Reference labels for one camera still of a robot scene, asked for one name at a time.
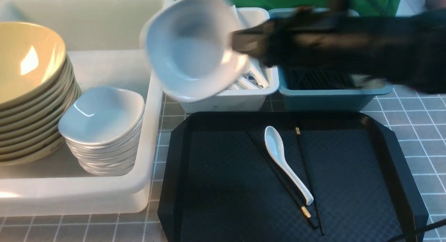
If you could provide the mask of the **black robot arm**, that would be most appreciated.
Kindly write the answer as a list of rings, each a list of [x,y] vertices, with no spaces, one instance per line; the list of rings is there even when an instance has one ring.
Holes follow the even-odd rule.
[[[402,17],[350,16],[349,9],[350,0],[330,0],[323,12],[299,6],[293,15],[232,32],[231,47],[267,67],[366,75],[445,93],[445,9]]]

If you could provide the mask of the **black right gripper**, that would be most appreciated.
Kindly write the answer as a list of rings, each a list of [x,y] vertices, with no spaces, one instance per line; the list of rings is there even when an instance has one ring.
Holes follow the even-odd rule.
[[[348,15],[348,7],[316,12],[312,6],[298,6],[289,17],[270,18],[232,32],[231,48],[267,67],[310,67],[305,56],[320,45],[323,37],[333,36],[340,21]]]

